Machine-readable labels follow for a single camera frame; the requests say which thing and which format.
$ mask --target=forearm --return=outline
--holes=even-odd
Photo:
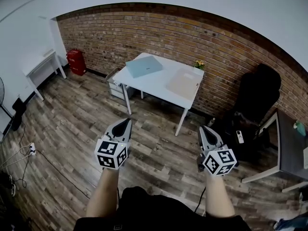
[[[206,173],[206,212],[217,218],[235,216],[222,176],[212,177]]]
[[[109,217],[116,212],[119,170],[105,168],[87,206],[87,217]]]

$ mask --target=black shirt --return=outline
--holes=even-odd
[[[249,231],[240,216],[202,217],[178,200],[150,196],[140,187],[126,188],[112,218],[80,218],[74,230],[236,230]]]

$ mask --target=white cube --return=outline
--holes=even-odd
[[[96,161],[103,167],[119,169],[128,158],[128,148],[129,143],[110,141],[109,137],[103,136],[96,143]]]
[[[236,165],[234,153],[231,149],[208,152],[203,165],[211,175],[225,175]]]

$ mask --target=blue jeans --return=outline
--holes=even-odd
[[[281,219],[275,230],[283,230],[287,228],[300,228],[304,229],[308,224],[308,217],[296,217],[291,220]]]

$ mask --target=red container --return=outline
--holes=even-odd
[[[83,75],[86,72],[86,64],[79,50],[71,50],[66,54],[69,66],[74,74]]]

